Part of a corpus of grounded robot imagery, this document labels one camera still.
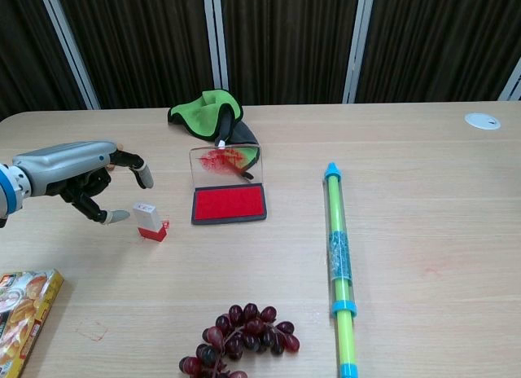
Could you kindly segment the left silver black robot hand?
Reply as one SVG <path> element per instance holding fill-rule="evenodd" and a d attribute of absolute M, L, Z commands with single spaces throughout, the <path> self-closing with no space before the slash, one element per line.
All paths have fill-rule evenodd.
<path fill-rule="evenodd" d="M 60 196 L 103 225 L 125 220 L 127 211 L 101 209 L 93 200 L 112 180 L 109 165 L 128 168 L 142 189 L 154 186 L 146 161 L 114 142 L 62 143 L 13 157 L 11 165 L 1 165 L 1 225 L 23 207 L 24 200 L 40 196 Z"/>

